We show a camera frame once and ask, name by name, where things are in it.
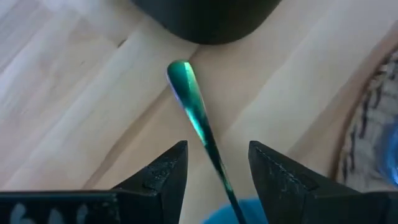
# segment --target iridescent rod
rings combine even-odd
[[[246,224],[243,212],[236,200],[235,193],[228,180],[223,161],[218,152],[216,141],[207,118],[205,104],[201,97],[192,66],[185,60],[175,61],[167,68],[167,78],[174,91],[176,99],[185,110],[189,120],[195,128],[195,131],[198,133],[213,166],[217,170],[218,176],[224,185],[226,194],[231,202],[239,223]]]

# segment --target wooden surface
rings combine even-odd
[[[179,58],[195,67],[239,197],[256,194],[252,139],[331,175],[362,85],[398,42],[397,10],[396,0],[283,0],[244,39],[197,46],[124,0],[2,0],[1,187],[107,189],[188,139],[181,223],[200,223],[227,199],[167,86]]]

